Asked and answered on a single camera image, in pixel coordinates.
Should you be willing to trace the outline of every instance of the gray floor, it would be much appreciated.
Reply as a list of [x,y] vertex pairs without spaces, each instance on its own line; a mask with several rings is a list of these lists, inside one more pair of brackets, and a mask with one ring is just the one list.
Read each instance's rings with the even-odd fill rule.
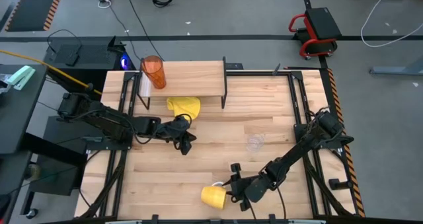
[[[0,0],[0,14],[12,0]],[[358,35],[377,0],[311,0],[314,7],[328,7],[344,35]],[[155,8],[150,0],[133,0],[149,35],[289,34],[293,15],[304,11],[303,0],[174,0],[171,6]],[[78,36],[124,36],[124,29],[108,9],[96,0],[61,0],[48,32],[0,32],[1,37],[47,36],[66,28]],[[113,0],[113,7],[132,36],[142,36],[127,0]],[[384,0],[365,29],[365,35],[406,34],[423,22],[423,0]],[[154,54],[148,42],[134,42],[139,56]],[[318,67],[317,59],[304,61],[299,45],[292,41],[185,41],[154,42],[166,60],[209,60],[226,56],[246,69],[283,66]],[[421,77],[371,76],[371,66],[407,65],[418,59],[423,42],[397,42],[384,48],[369,48],[361,42],[339,42],[328,59],[333,69],[351,145],[365,212],[369,217],[423,220],[420,148],[423,104]],[[0,43],[0,48],[42,59],[46,43]],[[135,60],[131,48],[130,56]],[[27,64],[0,54],[0,63]],[[57,108],[63,89],[46,83],[41,102]],[[37,104],[28,131],[41,136],[47,117],[55,112]],[[70,219],[77,193],[69,197],[37,195],[33,220],[18,215],[11,223],[42,223]]]

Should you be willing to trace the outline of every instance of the black floor mat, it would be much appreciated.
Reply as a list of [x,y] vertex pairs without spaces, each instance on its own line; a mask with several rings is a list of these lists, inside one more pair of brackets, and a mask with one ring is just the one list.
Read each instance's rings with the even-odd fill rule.
[[50,29],[60,0],[19,0],[7,23],[7,32]]

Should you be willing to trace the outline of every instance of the red and black stool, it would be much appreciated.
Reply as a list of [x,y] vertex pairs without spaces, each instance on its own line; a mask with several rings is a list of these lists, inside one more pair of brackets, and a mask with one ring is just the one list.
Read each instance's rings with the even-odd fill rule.
[[[304,18],[305,28],[293,29],[298,18]],[[295,16],[289,24],[289,31],[295,32],[294,38],[302,47],[299,55],[306,60],[312,56],[331,56],[338,48],[336,39],[341,32],[327,8],[307,9],[304,14]]]

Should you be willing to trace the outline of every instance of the yellow towel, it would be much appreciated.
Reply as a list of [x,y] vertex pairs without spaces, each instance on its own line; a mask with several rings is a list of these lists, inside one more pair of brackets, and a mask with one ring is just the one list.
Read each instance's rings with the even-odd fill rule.
[[196,97],[170,97],[167,98],[167,108],[174,111],[174,115],[189,114],[194,120],[200,113],[200,99]]

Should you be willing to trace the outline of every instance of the orange and black striped tape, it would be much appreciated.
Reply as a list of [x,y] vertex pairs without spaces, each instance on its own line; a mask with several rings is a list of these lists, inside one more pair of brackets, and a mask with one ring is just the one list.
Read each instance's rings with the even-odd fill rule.
[[60,0],[53,0],[52,6],[50,7],[50,10],[48,11],[47,18],[44,23],[44,27],[43,27],[44,30],[48,30],[52,26],[54,15],[59,7],[59,2]]
[[[333,99],[335,102],[336,114],[338,115],[339,121],[343,124],[344,117],[342,116],[341,105],[339,103],[339,98],[338,98],[338,91],[336,90],[335,78],[333,76],[331,69],[328,69],[328,74],[329,74],[330,86],[332,88]],[[348,145],[345,145],[344,150],[346,154],[348,172],[350,173],[352,188],[353,188],[354,197],[355,197],[353,200],[355,200],[357,210],[358,210],[358,215],[360,215],[361,217],[365,217],[362,197],[360,195],[360,190],[358,189],[357,174],[356,174],[356,171],[354,170],[354,163],[352,162],[350,147]]]
[[12,13],[11,13],[11,17],[9,19],[9,21],[6,24],[5,30],[8,31],[9,30],[9,26],[11,25],[11,21],[13,20],[13,16],[15,15],[16,10],[19,8],[20,2],[22,0],[18,0],[18,3],[16,4],[15,8],[13,9]]

